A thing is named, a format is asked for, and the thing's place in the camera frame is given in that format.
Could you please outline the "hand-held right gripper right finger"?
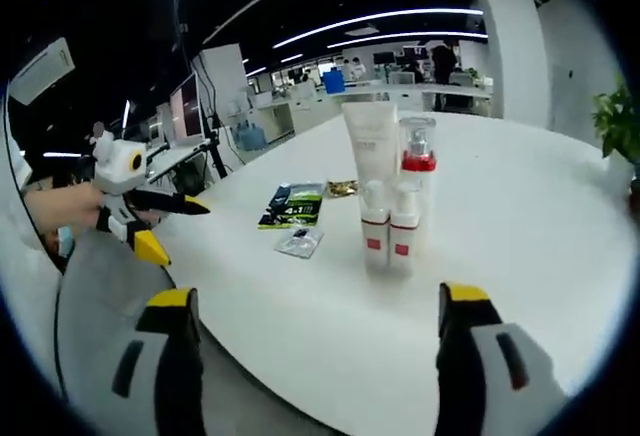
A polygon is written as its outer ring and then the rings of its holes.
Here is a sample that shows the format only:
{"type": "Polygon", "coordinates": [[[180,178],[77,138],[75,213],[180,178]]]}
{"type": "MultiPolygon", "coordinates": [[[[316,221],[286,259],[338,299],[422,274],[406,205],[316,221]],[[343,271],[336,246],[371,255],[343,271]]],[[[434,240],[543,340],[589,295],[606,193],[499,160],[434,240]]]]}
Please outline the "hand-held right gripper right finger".
{"type": "Polygon", "coordinates": [[[479,287],[439,287],[437,435],[535,435],[555,417],[546,351],[479,287]]]}

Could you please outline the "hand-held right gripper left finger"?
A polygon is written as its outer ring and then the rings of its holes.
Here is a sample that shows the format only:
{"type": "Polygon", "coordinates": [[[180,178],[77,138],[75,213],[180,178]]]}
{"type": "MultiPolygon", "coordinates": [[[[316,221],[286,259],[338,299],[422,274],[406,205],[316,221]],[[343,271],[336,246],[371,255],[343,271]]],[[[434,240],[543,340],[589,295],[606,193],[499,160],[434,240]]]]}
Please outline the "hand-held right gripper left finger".
{"type": "Polygon", "coordinates": [[[148,300],[99,357],[101,435],[203,435],[203,363],[194,288],[148,300]]]}

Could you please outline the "person's left hand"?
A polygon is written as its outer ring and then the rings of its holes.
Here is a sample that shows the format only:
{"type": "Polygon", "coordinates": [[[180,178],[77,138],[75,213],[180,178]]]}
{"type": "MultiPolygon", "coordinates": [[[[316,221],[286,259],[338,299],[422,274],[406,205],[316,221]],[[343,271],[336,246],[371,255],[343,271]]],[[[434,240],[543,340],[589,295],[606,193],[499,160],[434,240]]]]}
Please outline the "person's left hand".
{"type": "Polygon", "coordinates": [[[96,228],[104,193],[90,182],[62,188],[61,191],[62,221],[66,225],[96,228]]]}

